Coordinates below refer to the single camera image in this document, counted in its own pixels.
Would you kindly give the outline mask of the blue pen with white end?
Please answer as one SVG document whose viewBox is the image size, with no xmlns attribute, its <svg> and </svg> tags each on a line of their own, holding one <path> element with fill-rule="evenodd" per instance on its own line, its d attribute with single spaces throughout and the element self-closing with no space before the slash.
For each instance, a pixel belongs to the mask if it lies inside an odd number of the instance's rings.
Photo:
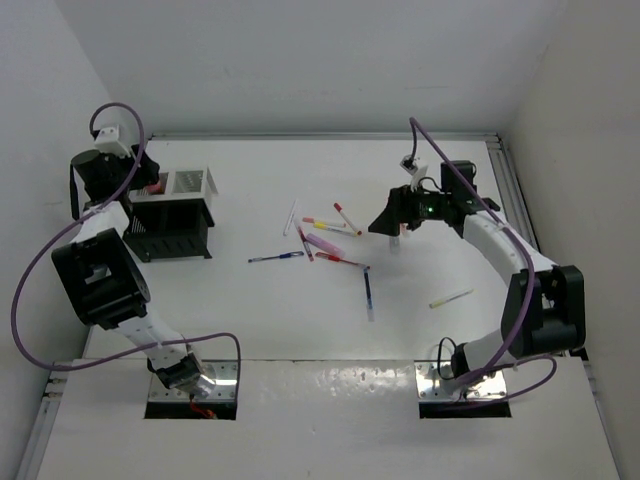
<svg viewBox="0 0 640 480">
<path fill-rule="evenodd" d="M 373 295 L 370 283 L 370 267 L 366 266 L 363 269 L 363 278 L 364 278 L 364 286 L 365 286 L 365 295 L 366 295 L 366 308 L 367 308 L 367 317 L 369 322 L 374 322 L 374 305 L 373 305 Z"/>
</svg>

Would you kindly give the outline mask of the yellow white pen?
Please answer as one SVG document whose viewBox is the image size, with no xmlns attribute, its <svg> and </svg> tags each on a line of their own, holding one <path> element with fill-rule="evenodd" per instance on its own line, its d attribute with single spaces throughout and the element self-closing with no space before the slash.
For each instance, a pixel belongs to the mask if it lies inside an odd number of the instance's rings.
<svg viewBox="0 0 640 480">
<path fill-rule="evenodd" d="M 470 289 L 465 289 L 465 290 L 462 290 L 462 291 L 456 292 L 456 293 L 454 293 L 454 294 L 450 294 L 450 295 L 448 295 L 448 296 L 445 296 L 445 297 L 443 297 L 443 298 L 440 298 L 440 299 L 437 299 L 437 300 L 435 300 L 435 301 L 431 302 L 431 303 L 429 304 L 429 307 L 430 307 L 431 309 L 439 308 L 439 307 L 441 307 L 441 306 L 443 306 L 443 305 L 446 305 L 446 304 L 448 304 L 448 303 L 450 303 L 450 302 L 456 301 L 456 300 L 458 300 L 458 299 L 460 299 L 460 298 L 464 298 L 465 296 L 470 295 L 470 294 L 472 294 L 473 292 L 474 292 L 474 289 L 473 289 L 473 288 L 470 288 Z"/>
</svg>

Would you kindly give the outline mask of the blue gel pen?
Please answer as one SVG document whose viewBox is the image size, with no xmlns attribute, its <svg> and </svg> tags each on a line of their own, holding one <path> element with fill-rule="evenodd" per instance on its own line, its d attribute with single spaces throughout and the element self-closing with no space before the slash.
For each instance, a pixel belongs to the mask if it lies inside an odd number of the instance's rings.
<svg viewBox="0 0 640 480">
<path fill-rule="evenodd" d="M 292 252 L 286 252 L 286 253 L 281 253 L 277 255 L 250 258 L 247 260 L 247 263 L 251 264 L 251 263 L 259 263 L 259 262 L 272 261 L 272 260 L 285 260 L 285 259 L 303 257 L 305 255 L 306 254 L 303 251 L 292 251 Z"/>
</svg>

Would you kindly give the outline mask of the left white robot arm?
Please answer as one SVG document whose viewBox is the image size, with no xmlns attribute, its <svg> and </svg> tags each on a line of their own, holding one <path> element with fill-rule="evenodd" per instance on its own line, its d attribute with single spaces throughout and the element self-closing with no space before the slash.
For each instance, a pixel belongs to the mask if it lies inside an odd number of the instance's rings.
<svg viewBox="0 0 640 480">
<path fill-rule="evenodd" d="M 144 347 L 147 367 L 167 389 L 203 397 L 214 387 L 191 342 L 151 310 L 140 263 L 210 258 L 216 188 L 206 169 L 161 172 L 139 145 L 119 156 L 94 148 L 69 167 L 73 219 L 89 218 L 51 259 L 87 326 Z"/>
</svg>

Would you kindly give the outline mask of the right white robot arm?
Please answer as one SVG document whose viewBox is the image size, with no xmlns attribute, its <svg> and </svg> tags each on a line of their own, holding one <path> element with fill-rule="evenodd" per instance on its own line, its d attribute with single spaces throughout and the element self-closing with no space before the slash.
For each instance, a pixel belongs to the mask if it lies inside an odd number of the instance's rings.
<svg viewBox="0 0 640 480">
<path fill-rule="evenodd" d="M 425 166 L 411 157 L 400 165 L 411 181 L 390 190 L 369 232 L 396 237 L 401 229 L 414 231 L 426 221 L 443 221 L 482 254 L 507 287 L 499 329 L 455 347 L 453 380 L 582 348 L 586 340 L 582 272 L 573 265 L 559 265 L 527 243 L 499 206 L 478 194 L 472 162 L 442 163 L 441 183 L 433 189 L 422 185 Z"/>
</svg>

